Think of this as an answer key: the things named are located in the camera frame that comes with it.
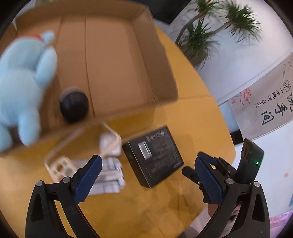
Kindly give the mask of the black round ball object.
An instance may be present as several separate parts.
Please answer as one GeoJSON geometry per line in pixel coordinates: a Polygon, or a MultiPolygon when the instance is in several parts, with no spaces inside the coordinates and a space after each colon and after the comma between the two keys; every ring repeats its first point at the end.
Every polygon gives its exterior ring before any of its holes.
{"type": "Polygon", "coordinates": [[[89,112],[89,100],[78,87],[65,89],[60,95],[59,103],[60,112],[67,123],[80,122],[89,112]]]}

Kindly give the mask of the toilet sign curtain banner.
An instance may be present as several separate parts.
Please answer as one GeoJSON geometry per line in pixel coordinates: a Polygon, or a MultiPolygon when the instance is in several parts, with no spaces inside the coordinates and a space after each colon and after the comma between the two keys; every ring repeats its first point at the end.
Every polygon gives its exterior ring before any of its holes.
{"type": "Polygon", "coordinates": [[[228,100],[242,137],[261,137],[292,120],[292,55],[228,100]]]}

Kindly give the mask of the spiky green potted plant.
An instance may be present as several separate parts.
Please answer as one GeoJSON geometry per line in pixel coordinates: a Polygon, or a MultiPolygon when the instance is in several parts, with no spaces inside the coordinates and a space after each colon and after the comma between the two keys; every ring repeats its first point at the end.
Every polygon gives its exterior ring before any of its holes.
{"type": "Polygon", "coordinates": [[[219,42],[215,36],[223,30],[228,30],[238,43],[262,38],[261,24],[248,5],[236,1],[191,1],[188,11],[196,15],[180,29],[175,44],[196,68],[203,67],[217,52],[219,42]]]}

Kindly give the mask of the clear white phone case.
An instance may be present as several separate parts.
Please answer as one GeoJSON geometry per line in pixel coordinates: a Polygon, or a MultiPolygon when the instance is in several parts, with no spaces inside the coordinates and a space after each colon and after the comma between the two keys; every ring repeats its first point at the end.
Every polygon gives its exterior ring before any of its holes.
{"type": "Polygon", "coordinates": [[[118,121],[89,122],[62,128],[43,134],[41,139],[44,155],[44,168],[40,169],[40,179],[45,182],[59,182],[64,173],[56,172],[58,159],[89,160],[93,154],[109,156],[110,152],[120,146],[123,130],[118,121]]]}

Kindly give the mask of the white foldable phone stand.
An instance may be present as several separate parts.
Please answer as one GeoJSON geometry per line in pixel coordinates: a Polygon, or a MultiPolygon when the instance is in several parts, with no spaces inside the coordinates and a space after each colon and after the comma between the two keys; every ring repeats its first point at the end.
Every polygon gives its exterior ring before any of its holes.
{"type": "MultiPolygon", "coordinates": [[[[113,133],[104,132],[99,137],[99,150],[104,152],[111,144],[116,141],[113,133]]],[[[118,157],[121,156],[121,142],[114,147],[102,159],[102,170],[92,186],[89,195],[98,195],[105,193],[119,193],[124,188],[126,182],[124,180],[122,163],[118,157]]],[[[79,169],[83,167],[89,159],[72,160],[74,166],[79,169]]]]}

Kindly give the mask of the black product box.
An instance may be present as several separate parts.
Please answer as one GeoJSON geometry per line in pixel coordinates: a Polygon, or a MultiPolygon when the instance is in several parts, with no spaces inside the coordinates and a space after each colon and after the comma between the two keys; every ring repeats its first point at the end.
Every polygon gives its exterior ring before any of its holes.
{"type": "Polygon", "coordinates": [[[141,186],[153,188],[184,165],[167,126],[131,139],[122,146],[141,186]]]}

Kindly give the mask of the shallow brown cardboard box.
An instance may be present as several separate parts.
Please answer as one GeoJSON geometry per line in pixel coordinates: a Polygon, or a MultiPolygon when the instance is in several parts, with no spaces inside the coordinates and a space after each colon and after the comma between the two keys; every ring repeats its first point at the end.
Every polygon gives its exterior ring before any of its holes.
{"type": "Polygon", "coordinates": [[[1,23],[1,50],[14,39],[55,33],[55,79],[40,110],[40,141],[95,122],[175,102],[178,89],[147,6],[133,1],[56,1],[10,13],[1,23]],[[63,91],[85,92],[85,119],[68,124],[60,111],[63,91]]]}

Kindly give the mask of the light blue plush toy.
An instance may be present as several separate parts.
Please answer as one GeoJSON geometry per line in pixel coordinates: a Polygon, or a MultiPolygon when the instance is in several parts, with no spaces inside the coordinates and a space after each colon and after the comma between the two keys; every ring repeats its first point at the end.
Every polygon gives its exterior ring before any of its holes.
{"type": "Polygon", "coordinates": [[[29,146],[41,133],[39,109],[46,89],[55,78],[55,34],[48,30],[15,39],[1,55],[1,152],[13,146],[10,129],[29,146]]]}

